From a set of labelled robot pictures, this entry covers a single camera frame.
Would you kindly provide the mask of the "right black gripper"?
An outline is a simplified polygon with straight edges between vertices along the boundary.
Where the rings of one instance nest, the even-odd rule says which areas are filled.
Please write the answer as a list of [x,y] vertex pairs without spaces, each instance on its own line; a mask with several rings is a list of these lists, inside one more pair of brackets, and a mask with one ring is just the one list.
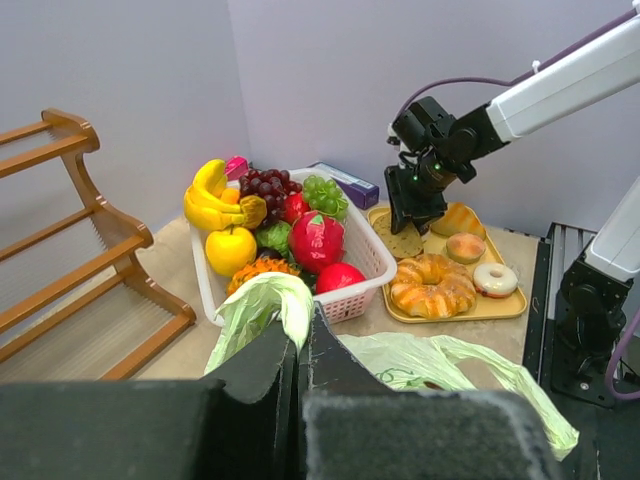
[[391,124],[402,142],[399,162],[384,171],[391,208],[391,232],[406,225],[418,229],[441,218],[447,208],[444,190],[456,179],[463,183],[475,177],[470,162],[454,162],[445,147],[455,117],[434,98],[420,99]]

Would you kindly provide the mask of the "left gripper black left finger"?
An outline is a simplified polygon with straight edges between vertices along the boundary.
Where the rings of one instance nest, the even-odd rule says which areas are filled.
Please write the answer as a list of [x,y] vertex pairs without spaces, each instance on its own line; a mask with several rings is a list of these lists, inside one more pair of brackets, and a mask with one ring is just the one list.
[[1,389],[5,479],[280,479],[296,349],[278,324],[197,380]]

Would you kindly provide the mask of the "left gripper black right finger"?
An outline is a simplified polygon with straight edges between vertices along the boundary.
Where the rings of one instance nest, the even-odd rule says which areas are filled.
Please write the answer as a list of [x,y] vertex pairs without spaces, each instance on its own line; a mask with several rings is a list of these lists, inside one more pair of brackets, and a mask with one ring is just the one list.
[[540,415],[486,365],[458,368],[474,390],[397,391],[314,312],[300,358],[301,469],[307,479],[558,479]]

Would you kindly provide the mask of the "light green plastic bag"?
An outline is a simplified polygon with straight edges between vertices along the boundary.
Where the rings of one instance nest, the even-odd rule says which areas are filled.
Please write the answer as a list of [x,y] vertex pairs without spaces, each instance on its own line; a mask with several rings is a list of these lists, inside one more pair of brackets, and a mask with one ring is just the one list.
[[[313,313],[311,291],[294,275],[270,272],[246,281],[213,313],[213,323],[222,329],[204,372],[213,372],[256,340],[272,322],[272,314],[301,350],[310,336]],[[578,445],[579,431],[560,414],[528,370],[488,347],[447,335],[415,337],[395,332],[364,337],[340,335],[338,339],[374,377],[397,391],[424,389],[427,383],[446,391],[474,390],[476,386],[458,364],[478,360],[503,389],[519,394],[534,407],[556,459],[566,458]]]

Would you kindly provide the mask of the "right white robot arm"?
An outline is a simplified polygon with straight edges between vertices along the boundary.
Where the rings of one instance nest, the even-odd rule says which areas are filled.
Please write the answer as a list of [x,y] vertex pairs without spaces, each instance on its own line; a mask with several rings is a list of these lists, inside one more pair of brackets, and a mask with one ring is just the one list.
[[[639,82],[639,4],[521,76],[504,92],[460,117],[425,88],[412,94],[388,127],[399,163],[384,176],[394,233],[427,226],[445,211],[443,192],[477,175],[474,161]],[[615,287],[639,276],[639,186],[632,187],[564,274],[561,290],[580,340],[614,330],[623,299]]]

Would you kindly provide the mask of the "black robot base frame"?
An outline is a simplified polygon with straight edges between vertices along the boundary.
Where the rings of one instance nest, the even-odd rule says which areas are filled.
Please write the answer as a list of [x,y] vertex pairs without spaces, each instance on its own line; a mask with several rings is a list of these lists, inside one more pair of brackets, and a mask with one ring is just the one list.
[[548,392],[611,409],[605,385],[633,286],[586,264],[595,233],[554,222],[538,243],[523,365]]

